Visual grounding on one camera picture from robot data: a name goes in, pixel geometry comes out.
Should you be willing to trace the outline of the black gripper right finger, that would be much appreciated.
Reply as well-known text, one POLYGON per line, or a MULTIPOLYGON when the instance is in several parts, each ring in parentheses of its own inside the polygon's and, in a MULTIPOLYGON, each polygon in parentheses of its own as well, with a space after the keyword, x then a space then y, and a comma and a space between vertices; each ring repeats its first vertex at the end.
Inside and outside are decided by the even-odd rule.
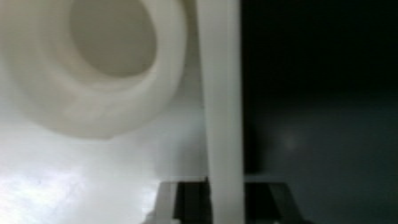
POLYGON ((245 184, 246 224, 301 224, 289 187, 284 183, 248 182, 245 184))

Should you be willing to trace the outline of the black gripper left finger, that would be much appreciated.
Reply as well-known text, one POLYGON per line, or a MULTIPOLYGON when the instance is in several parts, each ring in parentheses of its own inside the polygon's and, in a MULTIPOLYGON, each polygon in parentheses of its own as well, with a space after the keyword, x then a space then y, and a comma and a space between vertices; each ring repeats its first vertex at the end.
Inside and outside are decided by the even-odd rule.
POLYGON ((211 224, 209 184, 163 182, 156 195, 154 224, 211 224))

